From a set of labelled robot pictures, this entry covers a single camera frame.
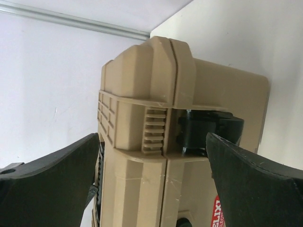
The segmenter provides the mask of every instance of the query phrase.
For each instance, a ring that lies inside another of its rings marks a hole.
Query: tan plastic case
[[[105,141],[102,227],[210,227],[217,196],[207,158],[183,157],[187,109],[244,119],[240,146],[256,152],[268,99],[260,75],[195,59],[187,43],[153,37],[102,68],[98,132]],[[92,225],[97,227],[93,211]]]

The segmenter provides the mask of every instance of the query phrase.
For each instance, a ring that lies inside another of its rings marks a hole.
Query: beige panel
[[[255,152],[264,124],[269,93],[266,77],[231,67],[195,60],[197,69],[194,105],[219,105],[244,119],[240,146]]]

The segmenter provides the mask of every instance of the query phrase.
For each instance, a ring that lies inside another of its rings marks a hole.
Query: black plastic part
[[[193,227],[187,218],[180,218],[177,221],[176,227]]]
[[[226,227],[303,227],[303,171],[209,133],[208,158]]]
[[[99,151],[98,134],[0,175],[0,226],[79,227]]]
[[[209,132],[238,144],[244,121],[229,112],[188,110],[186,116],[179,118],[179,124],[181,133],[177,142],[187,151],[203,152]]]

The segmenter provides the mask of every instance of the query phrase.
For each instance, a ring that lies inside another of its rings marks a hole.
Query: metal rail
[[[102,23],[95,20],[84,19],[81,17],[52,12],[3,0],[0,0],[0,12],[144,41],[150,37],[149,32],[138,31],[131,28]]]

